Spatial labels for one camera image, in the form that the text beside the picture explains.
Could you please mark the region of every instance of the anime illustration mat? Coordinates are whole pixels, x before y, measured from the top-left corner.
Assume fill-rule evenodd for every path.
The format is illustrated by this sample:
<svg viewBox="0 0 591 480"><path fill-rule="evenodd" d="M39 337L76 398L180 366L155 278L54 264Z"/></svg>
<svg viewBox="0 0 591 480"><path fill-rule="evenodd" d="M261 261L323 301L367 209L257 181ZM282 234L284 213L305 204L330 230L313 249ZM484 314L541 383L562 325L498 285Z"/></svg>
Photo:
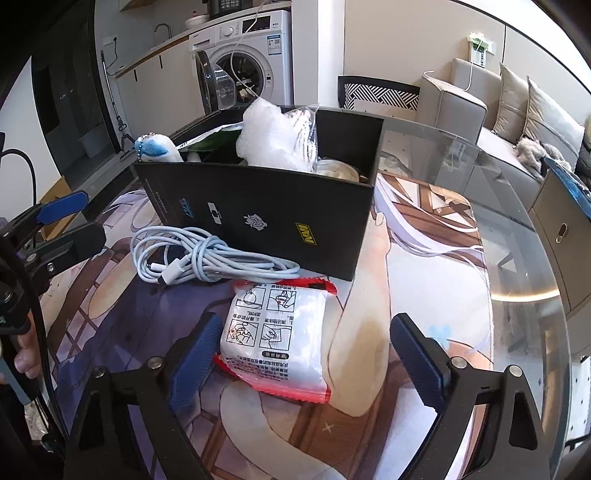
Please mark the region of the anime illustration mat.
<svg viewBox="0 0 591 480"><path fill-rule="evenodd" d="M98 221L107 235L103 252L58 275L41 302L69 426L93 368L124 371L164 356L204 312L225 319L234 296L231 281L161 289L137 277L131 236L160 222L143 191L123 195ZM450 356L492 368L482 242L470 205L458 194L380 174L355 279L330 281L339 291L332 308L338 321L370 316L388 325L406 312ZM179 421L216 479L395 479L435 412L422 405L393 350L384 370L368 410L354 417L336 408L337 399L320 405L259 394L216 367ZM139 409L130 411L148 470L165 478ZM448 478L461 476L481 421L475 410Z"/></svg>

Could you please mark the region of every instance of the red and white package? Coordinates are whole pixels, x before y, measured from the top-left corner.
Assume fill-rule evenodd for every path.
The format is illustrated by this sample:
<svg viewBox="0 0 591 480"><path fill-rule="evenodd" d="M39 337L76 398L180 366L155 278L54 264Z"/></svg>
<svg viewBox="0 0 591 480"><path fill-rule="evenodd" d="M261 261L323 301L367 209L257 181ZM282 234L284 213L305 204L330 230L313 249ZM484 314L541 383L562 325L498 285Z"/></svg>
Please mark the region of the red and white package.
<svg viewBox="0 0 591 480"><path fill-rule="evenodd" d="M335 286L319 278L239 287L220 341L220 360L253 389L327 403L320 347L326 297Z"/></svg>

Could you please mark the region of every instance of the washing machine knob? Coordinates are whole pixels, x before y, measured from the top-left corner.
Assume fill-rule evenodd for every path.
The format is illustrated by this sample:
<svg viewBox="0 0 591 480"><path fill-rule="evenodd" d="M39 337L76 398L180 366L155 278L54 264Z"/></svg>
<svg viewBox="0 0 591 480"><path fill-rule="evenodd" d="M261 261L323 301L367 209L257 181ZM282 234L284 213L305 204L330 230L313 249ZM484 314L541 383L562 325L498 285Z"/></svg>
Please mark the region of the washing machine knob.
<svg viewBox="0 0 591 480"><path fill-rule="evenodd" d="M234 33L234 27L230 27L229 25L222 27L222 35L224 37L231 37L233 33Z"/></svg>

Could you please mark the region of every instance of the faucet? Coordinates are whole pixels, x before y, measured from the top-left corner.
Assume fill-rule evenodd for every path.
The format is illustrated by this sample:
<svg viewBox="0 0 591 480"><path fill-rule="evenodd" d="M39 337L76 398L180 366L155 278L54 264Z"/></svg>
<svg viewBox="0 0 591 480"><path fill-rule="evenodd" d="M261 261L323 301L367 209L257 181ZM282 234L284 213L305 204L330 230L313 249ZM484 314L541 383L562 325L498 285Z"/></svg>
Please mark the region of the faucet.
<svg viewBox="0 0 591 480"><path fill-rule="evenodd" d="M156 33L160 27L166 27L168 29L168 39L170 40L173 37L173 33L170 30L170 25L167 23L159 23L154 27L154 33Z"/></svg>

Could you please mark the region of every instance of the yellow navi logo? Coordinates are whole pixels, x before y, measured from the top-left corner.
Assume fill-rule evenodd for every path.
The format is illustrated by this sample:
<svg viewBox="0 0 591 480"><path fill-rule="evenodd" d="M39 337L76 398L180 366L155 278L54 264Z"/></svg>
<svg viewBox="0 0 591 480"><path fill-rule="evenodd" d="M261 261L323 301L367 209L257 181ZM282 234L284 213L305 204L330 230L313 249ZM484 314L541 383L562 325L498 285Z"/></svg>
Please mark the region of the yellow navi logo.
<svg viewBox="0 0 591 480"><path fill-rule="evenodd" d="M312 235L312 230L308 225L304 225L303 223L296 223L295 225L300 232L301 238L304 242L310 245L316 245L316 240L314 240L314 235Z"/></svg>

